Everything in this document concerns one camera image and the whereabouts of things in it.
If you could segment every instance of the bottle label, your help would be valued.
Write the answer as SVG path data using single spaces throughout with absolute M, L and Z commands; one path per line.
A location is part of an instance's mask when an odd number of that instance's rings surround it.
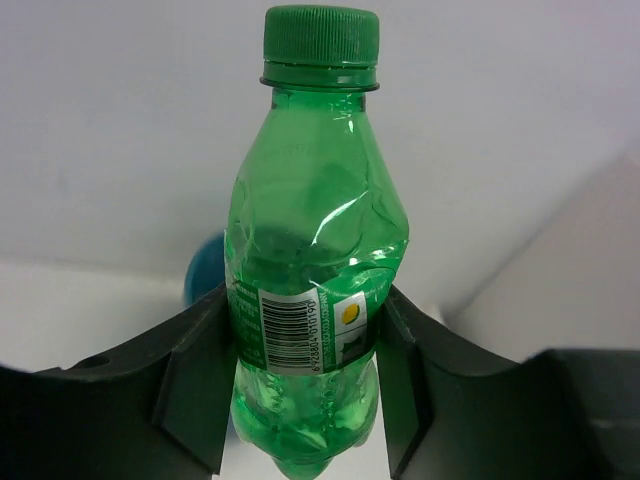
M 276 295 L 227 277 L 240 357 L 273 373 L 314 375 L 367 354 L 378 336 L 375 313 L 393 279 L 391 270 L 376 270 L 383 275 L 375 281 L 339 277 L 299 295 Z M 354 284 L 361 289 L 349 288 Z

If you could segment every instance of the white barcode panel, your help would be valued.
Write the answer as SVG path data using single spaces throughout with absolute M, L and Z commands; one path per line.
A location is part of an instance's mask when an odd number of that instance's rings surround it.
M 292 296 L 264 290 L 259 293 L 268 370 L 285 374 L 322 373 L 322 332 L 316 289 Z

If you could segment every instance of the bottle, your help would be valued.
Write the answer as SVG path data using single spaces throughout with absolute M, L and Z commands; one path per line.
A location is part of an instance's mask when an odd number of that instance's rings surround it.
M 378 17 L 266 15 L 271 110 L 240 168 L 225 238 L 240 361 L 231 414 L 290 479 L 318 476 L 373 426 L 378 316 L 409 227 L 365 112 Z

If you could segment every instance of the blue object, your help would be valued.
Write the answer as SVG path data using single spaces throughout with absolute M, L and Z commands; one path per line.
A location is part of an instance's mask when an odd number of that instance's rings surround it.
M 191 259 L 184 279 L 184 303 L 191 306 L 224 282 L 224 234 L 207 241 Z

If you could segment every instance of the green bottle cap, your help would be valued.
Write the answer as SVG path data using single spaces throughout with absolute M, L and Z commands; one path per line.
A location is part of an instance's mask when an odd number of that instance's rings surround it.
M 262 83 L 314 89 L 378 88 L 380 23 L 373 12 L 320 5 L 267 11 Z

